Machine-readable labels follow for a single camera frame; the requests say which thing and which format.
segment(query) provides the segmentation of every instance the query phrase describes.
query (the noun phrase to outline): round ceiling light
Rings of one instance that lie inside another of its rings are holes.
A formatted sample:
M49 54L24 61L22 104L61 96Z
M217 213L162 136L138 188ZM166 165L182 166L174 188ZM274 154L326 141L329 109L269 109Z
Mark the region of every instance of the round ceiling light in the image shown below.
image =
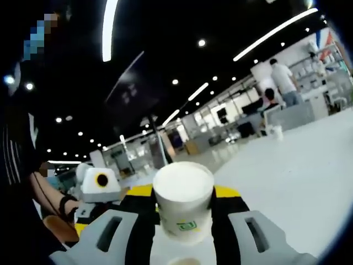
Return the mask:
M34 87L34 86L33 86L32 83L27 83L27 84L26 84L26 89L27 89L27 90L32 90L33 87Z
M204 39L201 39L197 44L199 47L204 47L206 45L206 41Z
M13 84L13 83L15 83L15 78L13 78L13 76L5 76L4 82L6 84Z

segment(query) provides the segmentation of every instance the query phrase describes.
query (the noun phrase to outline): ceiling light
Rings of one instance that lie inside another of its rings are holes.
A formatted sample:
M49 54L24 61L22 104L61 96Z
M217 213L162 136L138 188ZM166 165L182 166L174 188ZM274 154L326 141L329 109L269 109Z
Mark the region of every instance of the ceiling light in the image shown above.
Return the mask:
M64 165L81 164L81 161L55 161L55 160L49 160L48 162L52 163L52 164L64 164Z
M310 9L314 5L314 0L306 0L306 3L307 3L307 6L308 6L308 9Z
M188 101L192 101L198 94L200 94L206 87L208 87L208 83L204 83L198 90L196 90L189 98Z
M105 5L101 42L103 62L111 60L111 40L113 38L114 15L116 13L117 2L118 0L107 0Z
M175 110L162 124L163 126L166 126L178 113L180 112L179 109Z
M33 89L33 84L32 83L27 83L26 84L27 90L32 90Z
M199 47L204 47L206 45L206 41L204 39L199 40L198 45L199 45Z
M261 37L260 39L258 39L256 42L254 42L253 44L251 44L249 47L247 47L245 50L243 50L240 54L238 54L236 57L233 58L233 61L236 62L238 61L240 58L242 58L244 55L246 55L248 52L252 51L252 49L256 48L257 46L259 46L261 43L263 43L265 40L267 40L268 38L272 37L273 35L275 35L277 32L279 32L280 30L284 29L285 27L291 25L292 23L306 17L307 15L313 14L315 12L317 12L318 9L317 8L312 8L309 10L306 10L305 12L296 15L295 17L291 18L290 20L287 20L286 22L282 23L281 25L279 25L277 28L271 30L270 32L268 32L266 35L264 35L263 37Z
M13 76L5 76L4 82L6 84L13 84L13 83L15 83L15 78L13 78Z

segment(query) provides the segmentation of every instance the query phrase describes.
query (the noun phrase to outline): linear ceiling light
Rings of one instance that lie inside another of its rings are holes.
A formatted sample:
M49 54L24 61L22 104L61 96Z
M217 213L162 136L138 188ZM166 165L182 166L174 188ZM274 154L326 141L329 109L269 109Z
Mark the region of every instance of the linear ceiling light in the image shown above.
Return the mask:
M118 0L107 0L103 18L103 34L101 51L103 62L111 60L111 39L113 37L113 24Z
M236 57L233 58L233 61L236 62L238 61L240 58L242 58L244 55L246 55L248 52L252 51L252 49L256 48L257 46L259 46L261 43L263 43L265 40L267 40L269 37L272 37L273 35L275 35L277 32L279 32L280 30L284 29L285 27L291 25L292 23L306 17L307 15L313 14L315 12L317 12L318 9L317 8L311 8L309 10L306 10L305 12L296 15L295 17L291 18L290 20L284 22L283 24L279 25L277 28L271 30L270 32L268 32L265 36L261 37L260 39L258 39L256 42L254 42L253 44L251 44L249 47L247 47L245 50L243 50L240 54L238 54Z
M175 112L173 112L173 113L171 114L171 116L169 116L169 117L165 120L165 122L164 122L162 125L163 125L163 126L166 126L175 116L178 115L179 112L180 112L179 109L177 109Z
M49 160L48 162L52 164L64 164L64 165L68 165L68 164L74 165L74 164L82 163L81 161L54 161L54 160Z
M192 101L198 94L200 94L206 87L208 87L208 83L204 83L198 90L194 92L189 98L188 101Z

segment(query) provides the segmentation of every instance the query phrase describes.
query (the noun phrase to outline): wall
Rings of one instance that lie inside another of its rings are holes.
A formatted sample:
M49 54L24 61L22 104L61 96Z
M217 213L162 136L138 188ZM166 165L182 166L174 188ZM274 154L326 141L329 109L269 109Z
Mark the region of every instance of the wall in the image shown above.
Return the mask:
M327 45L327 42L329 39L330 39L330 29L324 28L298 41L297 43L284 49L278 54L271 56L266 61L260 62L257 65L255 65L250 70L254 78L258 82L260 89L264 91L268 87L271 87L273 89L275 89L276 87L271 78L271 73L272 73L272 67L270 65L271 58L276 58L279 63L285 64L287 66L291 66L294 63L302 59L305 59L306 57L309 56L307 45L310 41L313 41L314 43L317 44L319 49L322 49ZM280 102L282 101L278 93L276 93L276 98Z

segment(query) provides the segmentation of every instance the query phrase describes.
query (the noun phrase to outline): man in white shirt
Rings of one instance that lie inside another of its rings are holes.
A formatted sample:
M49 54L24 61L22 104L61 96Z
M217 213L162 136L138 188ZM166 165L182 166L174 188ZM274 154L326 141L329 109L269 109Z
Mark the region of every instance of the man in white shirt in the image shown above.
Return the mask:
M291 70L287 66L279 64L276 59L271 59L270 65L273 69L271 77L278 86L287 107L302 103L302 98L298 92L298 84Z

